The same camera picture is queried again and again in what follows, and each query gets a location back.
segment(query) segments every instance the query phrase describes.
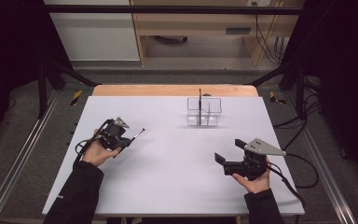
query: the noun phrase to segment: hand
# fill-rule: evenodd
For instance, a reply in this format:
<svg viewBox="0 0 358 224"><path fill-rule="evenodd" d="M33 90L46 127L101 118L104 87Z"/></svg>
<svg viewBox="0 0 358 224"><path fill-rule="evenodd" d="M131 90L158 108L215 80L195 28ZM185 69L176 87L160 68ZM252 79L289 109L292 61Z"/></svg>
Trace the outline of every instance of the hand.
<svg viewBox="0 0 358 224"><path fill-rule="evenodd" d="M98 167L102 165L107 159L117 156L120 151L121 147L118 147L113 151L108 151L101 145L100 140L95 140L86 150L82 161L90 162L91 164Z"/></svg>
<svg viewBox="0 0 358 224"><path fill-rule="evenodd" d="M269 158L267 158L267 163L268 166L270 166ZM269 169L267 169L264 174L253 181L249 181L238 174L233 174L232 177L237 180L239 184L244 186L249 193L259 193L269 189Z"/></svg>

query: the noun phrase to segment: gray floor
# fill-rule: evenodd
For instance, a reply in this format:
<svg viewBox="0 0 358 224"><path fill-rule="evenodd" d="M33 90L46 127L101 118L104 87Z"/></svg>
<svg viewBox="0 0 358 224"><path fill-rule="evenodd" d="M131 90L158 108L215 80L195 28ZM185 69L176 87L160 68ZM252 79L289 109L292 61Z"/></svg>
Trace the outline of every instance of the gray floor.
<svg viewBox="0 0 358 224"><path fill-rule="evenodd" d="M248 83L263 76L274 64L266 62L254 68L244 51L240 38L190 37L187 43L177 40L152 39L146 65L140 67L133 63L122 63L112 70L112 63L101 63L102 67L92 67L92 63L81 63L78 72L92 80L102 83ZM59 91L54 110L38 137L33 152L27 158L25 166L7 202L0 213L0 222L6 218L41 220L42 208L47 192L60 168L63 156L76 129L82 108L92 88L65 76L67 85ZM294 116L289 104L281 105L269 100L270 91L286 101L294 99L292 91L279 92L275 78L258 88L265 99L266 107L273 124L286 121ZM83 93L76 105L70 105L77 90ZM38 113L37 85L35 82L14 90L11 97L16 100L12 109L6 112L0 124L0 186L15 162L17 155L36 123ZM324 116L315 111L309 116L307 130L315 145L321 151L332 178L337 183L342 196L358 223L358 166L356 162L341 158L340 147ZM277 129L276 134L281 147L284 147L298 127ZM309 146L301 134L287 149L311 160ZM314 176L309 166L292 158L287 158L289 169L298 185L308 185ZM328 186L320 182L313 189L301 189L307 206L306 214L299 223L351 223L339 220L337 210L328 194ZM286 217L286 223L294 223L293 217Z"/></svg>

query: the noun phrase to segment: white table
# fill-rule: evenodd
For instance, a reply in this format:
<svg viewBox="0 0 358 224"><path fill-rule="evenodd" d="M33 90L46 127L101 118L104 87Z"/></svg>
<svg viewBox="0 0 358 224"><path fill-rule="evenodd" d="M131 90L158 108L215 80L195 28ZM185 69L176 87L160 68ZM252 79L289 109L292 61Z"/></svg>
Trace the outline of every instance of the white table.
<svg viewBox="0 0 358 224"><path fill-rule="evenodd" d="M92 136L106 119L121 116L142 133L118 157L100 168L105 176L96 215L103 217L223 217L248 213L240 186L214 161L214 153L241 161L234 139L256 137L279 147L263 99L220 97L218 127L186 126L187 96L91 96L78 122L62 167L43 209L46 214L72 171L75 145ZM293 184L283 157L269 156ZM300 201L271 173L271 188L283 215L302 215Z"/></svg>

